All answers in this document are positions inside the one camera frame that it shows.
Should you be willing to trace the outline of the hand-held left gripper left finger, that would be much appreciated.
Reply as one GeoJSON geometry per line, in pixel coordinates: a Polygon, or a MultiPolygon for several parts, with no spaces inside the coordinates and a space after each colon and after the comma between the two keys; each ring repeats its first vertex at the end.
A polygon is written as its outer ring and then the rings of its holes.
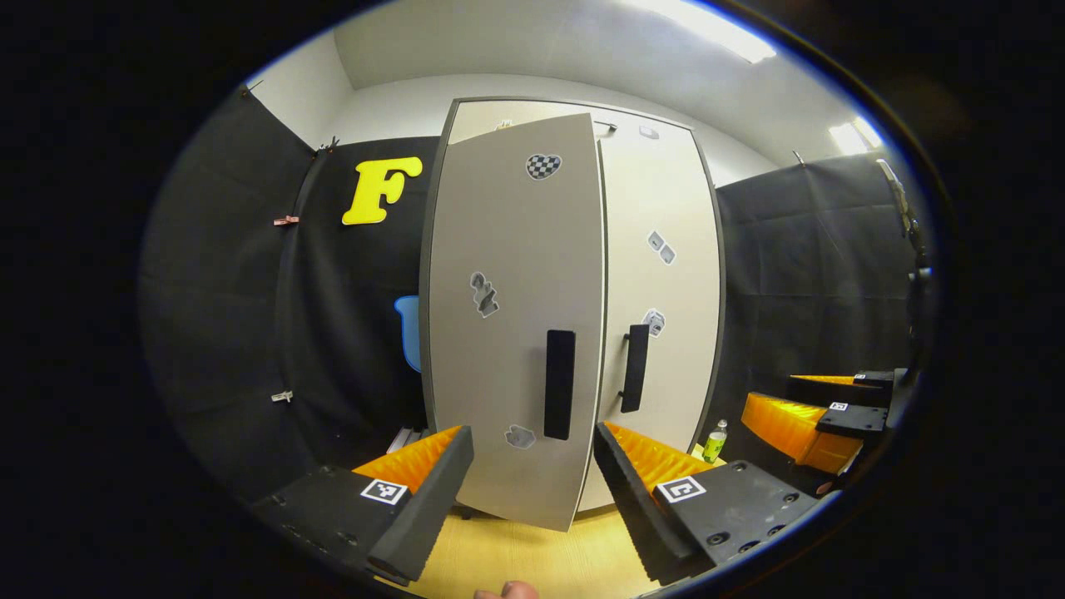
{"type": "Polygon", "coordinates": [[[322,466],[250,505],[332,572],[415,582],[474,460],[468,425],[431,433],[354,469],[322,466]]]}

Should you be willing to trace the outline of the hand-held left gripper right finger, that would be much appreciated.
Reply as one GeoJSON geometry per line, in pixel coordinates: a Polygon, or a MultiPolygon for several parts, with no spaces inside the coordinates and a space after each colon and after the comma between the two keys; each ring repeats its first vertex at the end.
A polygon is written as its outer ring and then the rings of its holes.
{"type": "Polygon", "coordinates": [[[610,422],[594,430],[593,457],[644,572],[663,587],[741,564],[819,504],[748,460],[712,466],[610,422]]]}

